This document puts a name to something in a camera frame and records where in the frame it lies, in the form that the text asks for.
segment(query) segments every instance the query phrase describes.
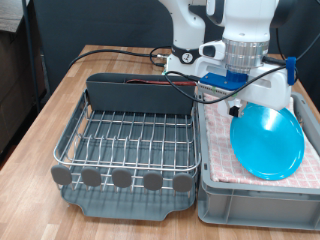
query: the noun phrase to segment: gray storage bin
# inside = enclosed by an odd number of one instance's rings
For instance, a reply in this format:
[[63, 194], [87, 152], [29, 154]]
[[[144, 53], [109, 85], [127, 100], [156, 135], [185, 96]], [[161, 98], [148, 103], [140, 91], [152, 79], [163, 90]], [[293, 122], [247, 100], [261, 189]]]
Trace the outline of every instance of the gray storage bin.
[[[320, 126], [300, 94], [293, 93], [294, 111], [319, 154]], [[213, 182], [204, 106], [199, 104], [201, 180], [198, 215], [207, 223], [320, 230], [320, 189]]]

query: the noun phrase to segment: metal wire grid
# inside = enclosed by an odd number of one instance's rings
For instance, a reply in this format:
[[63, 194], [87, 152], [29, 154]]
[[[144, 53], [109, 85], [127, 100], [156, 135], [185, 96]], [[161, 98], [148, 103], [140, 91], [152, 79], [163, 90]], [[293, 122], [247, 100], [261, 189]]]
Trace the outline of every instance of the metal wire grid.
[[145, 173], [160, 172], [163, 176], [161, 193], [163, 189], [173, 189], [174, 175], [183, 172], [192, 177], [196, 175], [200, 162], [195, 154], [195, 127], [194, 114], [105, 111], [90, 114], [86, 103], [61, 158], [56, 157], [56, 150], [54, 155], [60, 164], [70, 166], [73, 189], [84, 184], [81, 170], [91, 166], [99, 168], [101, 191], [114, 186], [112, 169], [125, 168], [132, 174], [131, 192], [134, 188], [144, 188]]

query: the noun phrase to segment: blue clamp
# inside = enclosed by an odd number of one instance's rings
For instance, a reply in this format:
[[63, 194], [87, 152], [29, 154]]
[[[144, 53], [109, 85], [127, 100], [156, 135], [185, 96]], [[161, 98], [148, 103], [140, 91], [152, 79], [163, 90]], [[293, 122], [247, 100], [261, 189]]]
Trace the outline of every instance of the blue clamp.
[[242, 87], [248, 79], [248, 75], [240, 73], [227, 72], [227, 76], [220, 76], [214, 73], [208, 73], [200, 79], [200, 83], [218, 87], [228, 91], [234, 91]]
[[294, 72], [296, 69], [296, 61], [295, 57], [288, 57], [286, 60], [286, 68], [288, 70], [288, 84], [294, 85]]

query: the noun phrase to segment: wire dish rack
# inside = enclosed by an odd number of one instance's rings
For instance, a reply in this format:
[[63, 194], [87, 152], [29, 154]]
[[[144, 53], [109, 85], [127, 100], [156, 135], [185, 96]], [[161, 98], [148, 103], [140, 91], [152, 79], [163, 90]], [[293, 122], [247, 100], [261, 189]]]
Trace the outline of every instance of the wire dish rack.
[[107, 218], [163, 220], [190, 207], [200, 164], [196, 107], [190, 115], [93, 111], [88, 99], [85, 91], [54, 150], [62, 197]]

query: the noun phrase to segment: dish rack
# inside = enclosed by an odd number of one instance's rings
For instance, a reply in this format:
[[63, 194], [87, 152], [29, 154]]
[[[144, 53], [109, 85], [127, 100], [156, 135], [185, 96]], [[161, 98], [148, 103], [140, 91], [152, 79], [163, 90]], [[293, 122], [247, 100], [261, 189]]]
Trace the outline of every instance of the dish rack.
[[[58, 165], [52, 168], [52, 176], [62, 197], [79, 205], [85, 215], [160, 221], [171, 211], [190, 207], [195, 200], [201, 160], [197, 106], [179, 93], [175, 93], [176, 102], [188, 104], [189, 110], [169, 106], [168, 113], [163, 112], [155, 105], [163, 103], [159, 98], [144, 99], [146, 105], [136, 106], [134, 88], [140, 84], [123, 84], [123, 76], [96, 74], [88, 79], [88, 90], [54, 150]], [[108, 95], [121, 85], [129, 92], [124, 90], [123, 96], [113, 100], [123, 101], [124, 107], [113, 111], [109, 102], [97, 109], [97, 89]], [[141, 88], [149, 93], [159, 88], [171, 91], [170, 86], [141, 84]], [[98, 102], [108, 101], [103, 97]], [[130, 105], [139, 111], [131, 111]], [[154, 112], [143, 112], [150, 105]]]

